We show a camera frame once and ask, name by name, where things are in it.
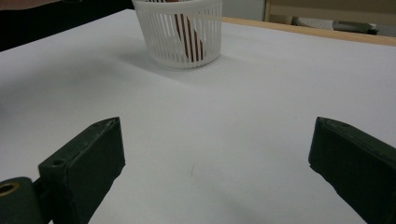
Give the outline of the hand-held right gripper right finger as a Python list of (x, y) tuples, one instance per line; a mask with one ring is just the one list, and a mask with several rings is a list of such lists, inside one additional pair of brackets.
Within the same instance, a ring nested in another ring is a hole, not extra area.
[(318, 117), (308, 161), (367, 224), (396, 224), (395, 147)]

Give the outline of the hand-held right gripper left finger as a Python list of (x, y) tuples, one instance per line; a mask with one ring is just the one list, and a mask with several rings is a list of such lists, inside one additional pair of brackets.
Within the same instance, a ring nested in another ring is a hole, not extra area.
[(120, 119), (79, 133), (38, 165), (54, 224), (88, 224), (125, 165)]

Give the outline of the white slotted plastic basket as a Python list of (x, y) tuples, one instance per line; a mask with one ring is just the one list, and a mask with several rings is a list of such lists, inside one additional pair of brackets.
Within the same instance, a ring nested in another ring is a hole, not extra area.
[[(216, 60), (221, 50), (222, 0), (132, 0), (149, 55), (172, 68), (194, 68)], [(203, 42), (204, 58), (190, 62), (174, 15), (185, 14)]]

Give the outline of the wooden hairbrush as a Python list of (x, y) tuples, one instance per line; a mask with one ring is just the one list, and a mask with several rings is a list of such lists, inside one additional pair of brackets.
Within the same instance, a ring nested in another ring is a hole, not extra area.
[(177, 34), (184, 43), (184, 51), (190, 62), (199, 62), (204, 58), (203, 42), (191, 26), (191, 20), (185, 14), (174, 15)]

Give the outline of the grey and black floor object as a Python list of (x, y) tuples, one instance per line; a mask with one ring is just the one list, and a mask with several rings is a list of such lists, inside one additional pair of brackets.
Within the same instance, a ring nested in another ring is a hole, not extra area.
[(340, 31), (340, 32), (350, 32), (358, 34), (376, 35), (378, 29), (375, 24), (372, 23), (362, 23), (362, 22), (350, 22), (350, 21), (332, 21), (323, 19), (312, 19), (312, 18), (302, 18), (294, 17), (292, 23), (297, 26)]

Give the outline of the light wooden cabinet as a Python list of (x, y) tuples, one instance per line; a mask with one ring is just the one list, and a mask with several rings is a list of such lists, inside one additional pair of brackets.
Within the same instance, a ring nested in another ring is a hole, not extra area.
[(264, 0), (262, 19), (274, 16), (396, 26), (396, 0)]

